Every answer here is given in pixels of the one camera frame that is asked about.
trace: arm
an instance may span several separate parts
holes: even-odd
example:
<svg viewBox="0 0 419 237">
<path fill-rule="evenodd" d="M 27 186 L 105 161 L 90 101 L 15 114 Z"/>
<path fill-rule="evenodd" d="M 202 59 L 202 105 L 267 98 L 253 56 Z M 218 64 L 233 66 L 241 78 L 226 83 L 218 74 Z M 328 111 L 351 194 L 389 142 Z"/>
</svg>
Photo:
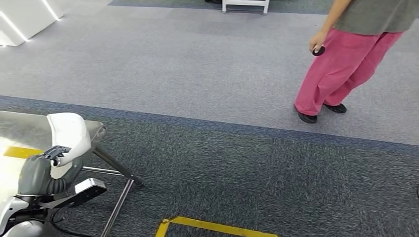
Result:
<svg viewBox="0 0 419 237">
<path fill-rule="evenodd" d="M 319 51 L 329 30 L 333 27 L 352 0 L 335 0 L 321 30 L 310 40 L 310 52 Z"/>
</svg>

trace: floor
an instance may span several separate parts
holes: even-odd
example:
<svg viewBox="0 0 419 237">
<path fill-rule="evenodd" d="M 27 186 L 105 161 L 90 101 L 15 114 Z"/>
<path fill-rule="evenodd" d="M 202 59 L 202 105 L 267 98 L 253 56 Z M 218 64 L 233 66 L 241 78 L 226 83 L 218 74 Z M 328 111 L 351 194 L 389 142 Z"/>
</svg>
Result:
<svg viewBox="0 0 419 237">
<path fill-rule="evenodd" d="M 0 94 L 419 144 L 412 129 L 419 125 L 419 21 L 347 98 L 348 114 L 324 111 L 319 124 L 307 125 L 293 99 L 312 60 L 307 41 L 324 15 L 298 4 L 294 13 L 262 16 L 110 2 L 60 0 L 60 22 L 21 47 L 0 48 L 7 58 Z"/>
<path fill-rule="evenodd" d="M 282 237 L 419 235 L 419 20 L 345 100 L 348 114 L 322 111 L 307 125 L 293 99 L 329 0 L 274 1 L 267 16 L 56 1 L 61 21 L 0 47 L 0 110 L 107 125 L 104 146 L 146 183 L 111 236 L 153 236 L 178 215 Z M 97 235 L 119 191 L 69 210 L 64 226 Z M 172 226 L 167 236 L 227 235 Z"/>
<path fill-rule="evenodd" d="M 106 125 L 101 145 L 145 184 L 128 195 L 111 237 L 152 237 L 177 216 L 280 237 L 419 235 L 418 146 L 27 99 L 0 98 L 0 110 L 72 111 Z M 94 157 L 85 165 L 109 169 Z M 108 192 L 65 210 L 58 225 L 95 237 L 124 179 L 82 172 L 78 181 L 90 177 Z M 176 224 L 166 236 L 232 237 Z"/>
</svg>

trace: white panel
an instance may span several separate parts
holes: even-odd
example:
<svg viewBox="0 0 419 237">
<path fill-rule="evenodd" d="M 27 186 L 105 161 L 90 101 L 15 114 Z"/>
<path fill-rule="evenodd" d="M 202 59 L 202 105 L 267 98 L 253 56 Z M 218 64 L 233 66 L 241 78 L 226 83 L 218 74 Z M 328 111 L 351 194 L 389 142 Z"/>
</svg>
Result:
<svg viewBox="0 0 419 237">
<path fill-rule="evenodd" d="M 8 22 L 12 22 L 9 25 L 12 25 L 14 32 L 10 32 L 7 29 L 10 26 L 5 27 L 4 24 L 0 25 L 0 30 L 15 45 L 22 42 L 16 42 L 13 35 L 29 39 L 63 15 L 54 0 L 0 0 L 0 11 L 7 16 Z"/>
<path fill-rule="evenodd" d="M 0 47 L 3 45 L 15 46 L 15 43 L 3 31 L 0 31 Z"/>
<path fill-rule="evenodd" d="M 0 46 L 3 45 L 10 45 L 10 46 L 18 46 L 21 43 L 25 42 L 22 38 L 20 38 L 16 32 L 11 28 L 11 26 L 4 20 L 4 18 L 0 17 Z"/>
</svg>

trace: blue carpet border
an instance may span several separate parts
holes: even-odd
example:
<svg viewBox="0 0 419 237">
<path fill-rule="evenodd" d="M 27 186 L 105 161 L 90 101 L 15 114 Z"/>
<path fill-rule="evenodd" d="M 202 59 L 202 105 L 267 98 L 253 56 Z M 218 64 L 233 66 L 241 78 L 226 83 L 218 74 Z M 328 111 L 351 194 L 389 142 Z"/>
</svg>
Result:
<svg viewBox="0 0 419 237">
<path fill-rule="evenodd" d="M 180 118 L 166 115 L 148 114 L 116 109 L 107 109 L 91 106 L 64 104 L 34 99 L 0 95 L 0 110 L 11 107 L 21 106 L 46 110 L 60 110 L 61 112 L 73 112 L 82 115 L 96 115 L 110 117 L 114 119 L 129 119 L 140 122 L 156 122 L 174 126 L 186 126 L 194 129 L 204 129 L 210 131 L 221 131 L 243 135 L 253 135 L 269 138 L 281 138 L 298 140 L 302 142 L 320 143 L 327 145 L 346 146 L 358 149 L 372 149 L 377 151 L 394 152 L 406 155 L 418 155 L 419 146 L 368 140 L 361 138 L 342 137 L 335 135 L 292 131 L 268 127 L 258 127 L 234 123 L 208 121 L 193 118 Z"/>
</svg>

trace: white chair leg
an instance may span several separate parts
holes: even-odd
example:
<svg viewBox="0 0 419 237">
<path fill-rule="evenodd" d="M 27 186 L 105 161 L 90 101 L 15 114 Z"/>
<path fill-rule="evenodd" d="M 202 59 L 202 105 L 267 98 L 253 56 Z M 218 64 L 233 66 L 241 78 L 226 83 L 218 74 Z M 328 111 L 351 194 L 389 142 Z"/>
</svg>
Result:
<svg viewBox="0 0 419 237">
<path fill-rule="evenodd" d="M 227 0 L 222 0 L 222 2 L 223 2 L 222 13 L 227 13 Z"/>
<path fill-rule="evenodd" d="M 265 7 L 263 8 L 263 15 L 268 14 L 269 0 L 265 0 Z"/>
</svg>

